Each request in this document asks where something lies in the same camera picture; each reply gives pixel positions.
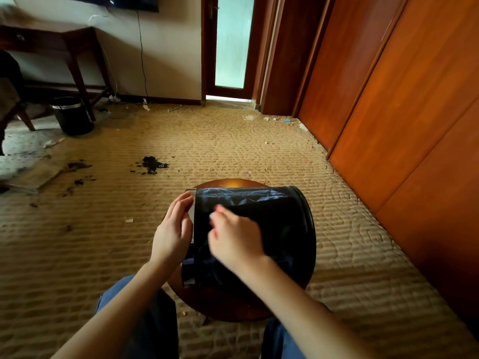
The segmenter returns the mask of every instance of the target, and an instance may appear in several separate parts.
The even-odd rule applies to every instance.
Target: beige wall
[[[104,7],[71,0],[15,0],[42,20],[88,24],[92,15],[106,16]],[[143,58],[149,96],[201,99],[201,0],[159,0],[159,13],[140,11]],[[119,93],[145,95],[136,11],[110,9],[94,17],[98,39],[110,61],[111,82]],[[26,79],[73,83],[62,60],[12,53]],[[93,57],[80,59],[87,85],[102,85]]]

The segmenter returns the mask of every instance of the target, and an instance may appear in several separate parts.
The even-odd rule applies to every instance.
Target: trash can
[[[209,250],[209,215],[217,204],[258,223],[264,252],[295,282],[309,282],[316,264],[316,232],[308,202],[297,187],[201,188],[194,193],[193,243],[182,263],[184,286],[249,292]]]
[[[60,97],[52,100],[55,117],[64,133],[79,136],[91,132],[94,124],[80,98]]]

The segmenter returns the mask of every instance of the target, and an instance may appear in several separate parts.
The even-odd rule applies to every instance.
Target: television
[[[159,12],[158,0],[75,0],[89,4]]]

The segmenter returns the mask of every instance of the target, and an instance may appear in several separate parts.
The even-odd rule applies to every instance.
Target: jeans
[[[116,296],[133,278],[124,277],[111,286],[98,302],[96,312]],[[135,326],[123,358],[178,359],[178,328],[175,302],[160,289]],[[264,330],[261,359],[304,359],[298,346],[275,317],[268,320]]]

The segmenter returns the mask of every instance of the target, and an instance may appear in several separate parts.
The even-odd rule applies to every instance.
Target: carpet
[[[317,231],[307,291],[378,352],[478,357],[479,344],[466,326],[297,120],[218,107],[109,108],[93,132],[47,150],[53,161],[84,160],[92,167],[58,175],[38,195],[0,195],[0,357],[50,357],[91,318],[106,289],[147,261],[170,202],[188,187],[223,178],[295,185],[304,193]],[[4,147],[10,156],[0,156],[0,175],[15,171],[25,154],[28,163],[45,154],[32,141],[61,135],[49,118],[33,121],[37,132],[21,122],[9,126]],[[170,167],[142,175],[145,169],[136,165],[144,156]],[[79,179],[83,185],[74,184]],[[176,301],[182,358],[259,356],[264,322],[199,327],[196,313],[165,290]]]

